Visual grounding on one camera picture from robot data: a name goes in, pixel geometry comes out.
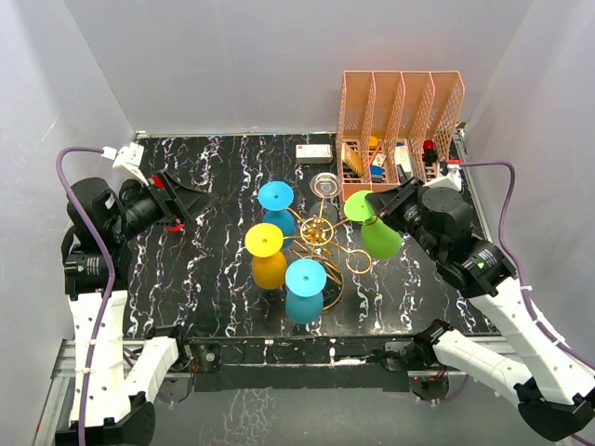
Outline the red wine glass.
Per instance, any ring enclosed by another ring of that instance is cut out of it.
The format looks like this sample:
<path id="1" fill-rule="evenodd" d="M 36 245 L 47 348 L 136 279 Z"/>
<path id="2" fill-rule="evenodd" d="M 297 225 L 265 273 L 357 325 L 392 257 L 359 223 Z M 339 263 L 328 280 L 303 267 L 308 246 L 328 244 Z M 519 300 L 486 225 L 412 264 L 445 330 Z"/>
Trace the red wine glass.
<path id="1" fill-rule="evenodd" d="M 159 178 L 157 175 L 151 177 L 152 182 L 154 185 L 159 189 L 164 189 L 165 184 L 163 183 L 162 179 Z M 174 222 L 168 223 L 165 225 L 165 231 L 167 232 L 179 232 L 185 227 L 185 224 L 176 216 L 174 216 Z"/>

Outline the green wine glass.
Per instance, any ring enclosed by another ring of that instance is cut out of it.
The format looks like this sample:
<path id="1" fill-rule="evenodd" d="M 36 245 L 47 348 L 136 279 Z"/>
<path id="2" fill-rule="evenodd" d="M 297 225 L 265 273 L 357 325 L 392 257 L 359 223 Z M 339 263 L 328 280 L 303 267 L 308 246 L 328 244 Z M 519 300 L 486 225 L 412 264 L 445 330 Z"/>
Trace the green wine glass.
<path id="1" fill-rule="evenodd" d="M 375 213 L 366 197 L 371 190 L 353 193 L 344 204 L 345 217 L 361 224 L 361 237 L 365 251 L 375 259 L 389 259 L 402 248 L 402 237 L 398 231 L 389 228 Z"/>

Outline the clear wine glass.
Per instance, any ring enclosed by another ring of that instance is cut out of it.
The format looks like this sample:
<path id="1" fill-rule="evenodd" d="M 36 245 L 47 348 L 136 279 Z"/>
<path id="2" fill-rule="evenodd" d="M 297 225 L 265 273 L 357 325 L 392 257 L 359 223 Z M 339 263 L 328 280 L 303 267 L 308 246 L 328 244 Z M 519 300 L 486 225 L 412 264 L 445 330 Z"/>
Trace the clear wine glass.
<path id="1" fill-rule="evenodd" d="M 319 216 L 331 224 L 338 223 L 338 212 L 333 200 L 341 193 L 338 177 L 330 172 L 317 174 L 310 182 L 312 193 L 318 201 L 311 207 L 308 217 Z"/>

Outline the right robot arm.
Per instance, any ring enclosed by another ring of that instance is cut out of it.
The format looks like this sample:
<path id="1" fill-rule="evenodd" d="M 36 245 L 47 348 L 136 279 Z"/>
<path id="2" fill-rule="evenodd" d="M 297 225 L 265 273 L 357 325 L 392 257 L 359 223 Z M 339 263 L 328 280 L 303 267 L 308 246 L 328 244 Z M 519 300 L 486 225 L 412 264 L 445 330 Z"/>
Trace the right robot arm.
<path id="1" fill-rule="evenodd" d="M 411 178 L 365 199 L 379 220 L 417 242 L 438 274 L 488 317 L 518 356 L 506 358 L 434 321 L 415 336 L 416 361 L 470 375 L 508 400 L 550 441 L 585 428 L 594 418 L 593 368 L 541 331 L 542 320 L 532 318 L 524 305 L 526 288 L 516 269 L 496 245 L 474 234 L 473 210 L 461 193 Z"/>

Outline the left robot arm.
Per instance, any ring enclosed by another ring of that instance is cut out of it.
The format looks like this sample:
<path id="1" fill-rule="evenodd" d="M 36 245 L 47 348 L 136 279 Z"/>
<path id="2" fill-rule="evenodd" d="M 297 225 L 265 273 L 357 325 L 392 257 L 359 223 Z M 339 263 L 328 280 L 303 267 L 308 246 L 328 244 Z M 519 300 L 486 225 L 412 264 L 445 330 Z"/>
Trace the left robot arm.
<path id="1" fill-rule="evenodd" d="M 84 178 L 67 194 L 72 221 L 62 241 L 65 293 L 73 316 L 75 388 L 69 425 L 58 445 L 148 445 L 154 402 L 167 373 L 186 369 L 192 348 L 178 324 L 153 327 L 139 353 L 125 354 L 129 242 L 151 227 L 177 231 L 213 201 L 166 171 L 147 182 L 126 180 L 118 192 Z"/>

